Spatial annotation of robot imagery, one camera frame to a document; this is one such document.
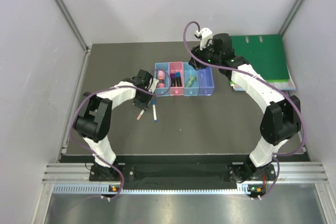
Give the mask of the white marker blue cap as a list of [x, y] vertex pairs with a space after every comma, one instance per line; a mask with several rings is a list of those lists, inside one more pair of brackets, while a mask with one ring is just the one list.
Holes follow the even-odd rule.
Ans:
[[152, 100], [152, 110], [153, 110], [153, 119], [154, 119], [154, 122], [157, 122], [158, 117], [157, 117], [156, 101], [155, 100]]

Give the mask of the white marker orange cap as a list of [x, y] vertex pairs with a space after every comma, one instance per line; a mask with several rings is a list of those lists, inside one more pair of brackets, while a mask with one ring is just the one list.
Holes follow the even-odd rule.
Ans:
[[139, 113], [138, 117], [137, 117], [137, 120], [140, 120], [142, 115], [144, 114], [145, 110], [141, 110], [141, 112]]

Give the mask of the sky blue plastic bin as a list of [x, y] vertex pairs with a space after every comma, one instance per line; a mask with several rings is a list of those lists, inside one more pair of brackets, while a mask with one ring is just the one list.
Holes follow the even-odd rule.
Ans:
[[154, 71], [153, 71], [155, 79], [157, 79], [157, 72], [159, 70], [162, 70], [165, 72], [165, 88], [157, 88], [156, 86], [155, 93], [158, 96], [169, 96], [170, 95], [170, 92], [169, 92], [169, 88], [170, 88], [169, 63], [168, 62], [155, 63]]

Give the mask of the pink lid pen jar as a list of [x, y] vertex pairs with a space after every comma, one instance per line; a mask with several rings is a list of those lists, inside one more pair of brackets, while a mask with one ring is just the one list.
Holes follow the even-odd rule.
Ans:
[[157, 72], [157, 79], [158, 79], [157, 88], [165, 88], [165, 72], [164, 71], [159, 70]]

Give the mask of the purple cap black highlighter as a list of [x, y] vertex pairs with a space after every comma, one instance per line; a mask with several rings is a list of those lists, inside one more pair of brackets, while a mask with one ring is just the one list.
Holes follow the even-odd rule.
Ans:
[[170, 78], [171, 78], [171, 87], [175, 87], [175, 86], [176, 86], [176, 77], [175, 77], [175, 73], [171, 73], [171, 74], [170, 74]]

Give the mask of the pink plastic bin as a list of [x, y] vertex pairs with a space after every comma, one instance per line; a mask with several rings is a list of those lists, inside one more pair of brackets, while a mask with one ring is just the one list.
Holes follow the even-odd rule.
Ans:
[[183, 62], [181, 61], [175, 61], [175, 62], [169, 62], [169, 69], [170, 74], [180, 72], [181, 78], [182, 78], [182, 86], [181, 87], [170, 87], [170, 95], [184, 95], [184, 71], [183, 71]]

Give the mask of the blue cap black highlighter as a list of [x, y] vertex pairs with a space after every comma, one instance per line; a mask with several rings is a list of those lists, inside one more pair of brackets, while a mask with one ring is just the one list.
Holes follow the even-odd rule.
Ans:
[[176, 81], [176, 86], [177, 87], [182, 86], [182, 78], [181, 78], [181, 73], [180, 72], [175, 73], [175, 81]]

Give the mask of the green glitter glue tube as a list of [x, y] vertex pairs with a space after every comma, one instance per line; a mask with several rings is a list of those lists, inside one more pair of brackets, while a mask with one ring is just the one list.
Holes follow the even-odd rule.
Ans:
[[186, 88], [190, 88], [193, 84], [193, 82], [196, 81], [196, 77], [195, 76], [189, 76], [189, 80], [186, 83], [185, 87]]

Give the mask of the light blue plastic bin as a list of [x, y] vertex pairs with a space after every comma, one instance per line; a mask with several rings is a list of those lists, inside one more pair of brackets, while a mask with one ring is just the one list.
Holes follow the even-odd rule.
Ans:
[[[183, 63], [183, 71], [184, 71], [184, 95], [187, 97], [198, 96], [199, 85], [198, 85], [197, 71], [192, 66], [190, 66], [188, 62]], [[186, 88], [185, 85], [189, 80], [189, 76], [195, 76], [196, 81], [193, 82], [190, 88]]]

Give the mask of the purple-blue plastic bin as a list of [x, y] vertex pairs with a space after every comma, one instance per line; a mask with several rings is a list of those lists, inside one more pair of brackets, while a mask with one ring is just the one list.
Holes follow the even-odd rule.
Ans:
[[211, 67], [198, 70], [197, 75], [199, 85], [198, 95], [200, 96], [212, 95], [215, 86]]

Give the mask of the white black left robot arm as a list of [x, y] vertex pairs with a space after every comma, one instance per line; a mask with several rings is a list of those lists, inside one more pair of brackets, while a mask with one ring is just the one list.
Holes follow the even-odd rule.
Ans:
[[90, 181], [112, 181], [119, 176], [117, 156], [108, 139], [112, 110], [131, 100], [143, 114], [158, 82], [152, 74], [141, 69], [135, 77], [125, 78], [106, 91], [83, 95], [85, 103], [75, 117], [73, 128], [93, 151]]

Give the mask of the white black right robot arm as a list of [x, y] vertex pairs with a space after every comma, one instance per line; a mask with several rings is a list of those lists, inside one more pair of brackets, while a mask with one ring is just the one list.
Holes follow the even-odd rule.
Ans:
[[196, 70], [217, 66], [220, 73], [244, 89], [263, 113], [257, 146], [244, 161], [243, 170], [232, 173], [238, 182], [256, 180], [264, 174], [279, 149], [300, 131], [296, 113], [300, 101], [296, 96], [286, 100], [279, 91], [265, 85], [253, 66], [235, 54], [229, 34], [213, 35], [211, 30], [203, 28], [195, 32], [195, 37], [200, 44], [191, 49], [189, 64]]

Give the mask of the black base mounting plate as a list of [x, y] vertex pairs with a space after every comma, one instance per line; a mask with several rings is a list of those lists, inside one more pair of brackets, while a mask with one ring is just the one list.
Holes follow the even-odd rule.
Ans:
[[156, 183], [172, 182], [173, 179], [215, 180], [219, 182], [242, 183], [247, 180], [273, 180], [275, 169], [268, 165], [253, 173], [243, 164], [125, 164], [113, 168], [93, 165], [90, 169], [89, 181], [111, 182], [121, 180], [126, 183], [145, 182], [154, 179]]

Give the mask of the aluminium front rail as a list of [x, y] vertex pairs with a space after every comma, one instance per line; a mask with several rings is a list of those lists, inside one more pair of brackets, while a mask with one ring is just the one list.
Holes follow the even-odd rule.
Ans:
[[[219, 179], [233, 180], [233, 173], [241, 172], [241, 163], [232, 165], [210, 163], [184, 164], [121, 164], [122, 175], [126, 182], [145, 178], [180, 178], [180, 179]], [[259, 176], [259, 180], [267, 177], [272, 181], [278, 175], [278, 183], [326, 183], [328, 181], [323, 165], [319, 162], [281, 162], [280, 167], [273, 162]], [[98, 175], [92, 164], [83, 163], [54, 163], [48, 164], [42, 178], [43, 183], [117, 183], [120, 176], [117, 172], [112, 175]]]

